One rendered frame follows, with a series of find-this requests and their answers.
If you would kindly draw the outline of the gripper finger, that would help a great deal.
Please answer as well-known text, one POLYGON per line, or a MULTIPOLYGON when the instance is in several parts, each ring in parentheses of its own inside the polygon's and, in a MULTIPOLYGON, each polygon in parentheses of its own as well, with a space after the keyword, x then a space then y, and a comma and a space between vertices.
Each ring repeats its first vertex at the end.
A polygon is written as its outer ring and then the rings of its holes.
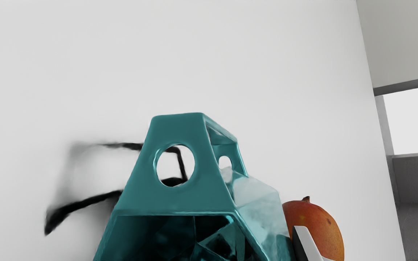
POLYGON ((325 261, 305 226, 292 227, 292 247, 296 261, 325 261))

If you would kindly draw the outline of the teal faceted mug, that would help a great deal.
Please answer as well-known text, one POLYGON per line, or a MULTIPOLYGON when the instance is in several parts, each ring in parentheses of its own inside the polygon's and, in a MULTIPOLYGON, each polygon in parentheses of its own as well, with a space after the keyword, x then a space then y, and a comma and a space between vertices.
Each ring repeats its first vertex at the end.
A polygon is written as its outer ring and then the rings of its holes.
POLYGON ((237 139, 202 113, 152 118, 93 261, 296 261, 280 195, 250 176, 237 139), (164 185, 164 150, 187 147, 193 174, 164 185))

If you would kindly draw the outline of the orange red mango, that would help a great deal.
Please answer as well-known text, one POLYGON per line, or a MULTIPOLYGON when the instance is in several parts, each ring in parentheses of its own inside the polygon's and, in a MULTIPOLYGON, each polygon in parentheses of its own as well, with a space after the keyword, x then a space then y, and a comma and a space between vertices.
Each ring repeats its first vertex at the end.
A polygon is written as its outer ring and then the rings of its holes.
POLYGON ((344 261, 345 250, 341 231, 334 218, 322 207, 310 203, 310 197, 282 204, 290 239, 293 226, 308 228, 320 254, 334 261, 344 261))

